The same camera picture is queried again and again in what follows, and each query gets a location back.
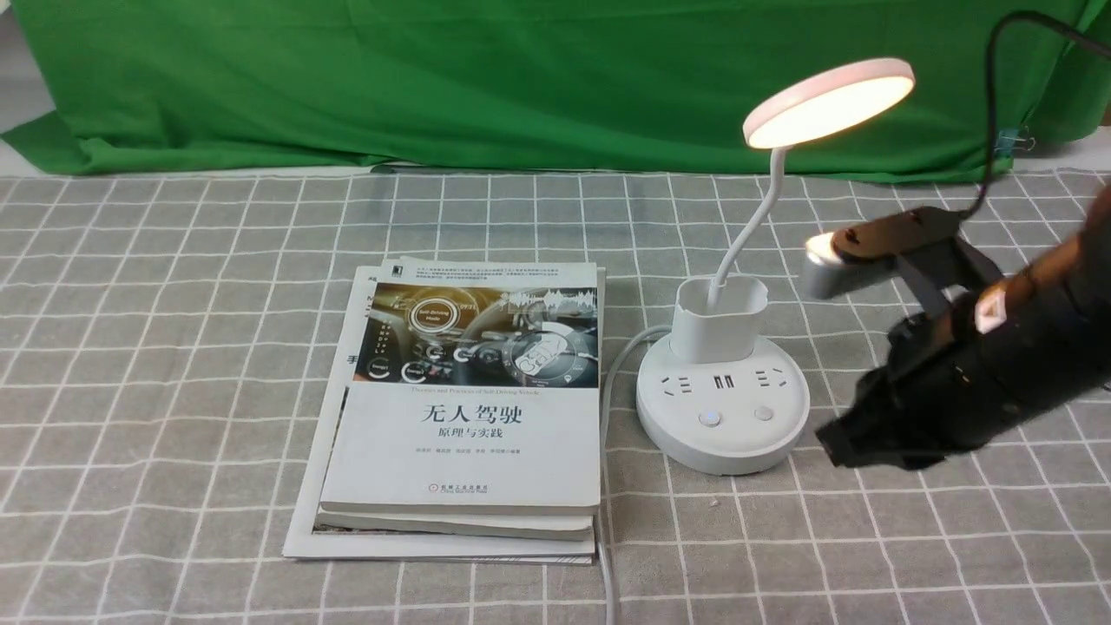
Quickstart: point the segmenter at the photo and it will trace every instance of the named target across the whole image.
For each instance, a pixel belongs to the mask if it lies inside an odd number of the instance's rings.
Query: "grid tablecloth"
[[[965,233],[1014,270],[1098,172],[1012,177]],[[618,174],[0,179],[0,623],[578,624],[597,567],[293,563],[280,547],[354,268],[383,253],[591,260],[612,359],[715,268],[767,180]],[[812,419],[851,402],[909,293],[800,303],[802,241],[971,187],[790,179],[740,269]],[[605,500],[624,621],[1111,623],[1111,403],[1093,394],[924,474],[669,462],[620,380]]]

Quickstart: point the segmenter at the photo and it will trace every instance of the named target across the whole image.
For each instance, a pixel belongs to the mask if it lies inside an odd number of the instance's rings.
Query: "white cable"
[[[605,385],[602,387],[602,423],[601,423],[601,463],[602,484],[609,483],[609,465],[605,462],[605,435],[610,432],[610,404],[613,401],[613,383],[617,382],[618,372],[621,364],[632,354],[641,343],[651,340],[655,335],[671,332],[671,326],[653,326],[637,333],[637,336],[629,340],[617,359],[610,364],[610,371],[605,374]],[[598,562],[602,567],[602,584],[605,586],[605,625],[617,625],[621,615],[621,603],[618,601],[617,584],[613,582],[613,564],[610,562],[610,553],[605,548],[605,532],[602,530],[602,512],[598,511],[594,517],[594,544],[598,547]]]

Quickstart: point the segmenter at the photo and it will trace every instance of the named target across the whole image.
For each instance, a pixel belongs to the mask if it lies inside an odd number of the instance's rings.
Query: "pen holder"
[[[712,314],[707,314],[710,275],[688,278],[675,293],[671,352],[695,364],[743,361],[752,354],[768,309],[768,286],[750,275],[725,282]]]

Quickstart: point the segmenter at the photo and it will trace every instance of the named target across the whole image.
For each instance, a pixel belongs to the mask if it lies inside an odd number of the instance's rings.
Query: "desk lamp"
[[[768,286],[729,276],[745,241],[779,198],[787,151],[893,107],[914,87],[910,64],[879,58],[808,78],[772,95],[744,120],[744,141],[771,149],[771,184],[714,275],[679,285],[670,334],[644,355],[637,412],[663,453],[695,471],[742,475],[787,457],[810,412],[802,371],[760,336]]]

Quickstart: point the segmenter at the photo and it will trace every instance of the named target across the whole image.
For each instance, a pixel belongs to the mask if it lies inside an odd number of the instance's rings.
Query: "green cloth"
[[[1105,37],[1107,1],[1049,10]],[[969,179],[982,162],[988,32],[1020,6],[14,0],[58,111],[4,139],[52,173],[387,160],[755,172],[768,154],[739,133],[752,107],[830,67],[895,56],[914,65],[910,98],[799,147],[789,169]],[[1001,46],[1000,128],[1044,119],[1057,137],[1090,131],[1108,63],[1064,54],[1063,40],[1034,27],[1013,30]]]

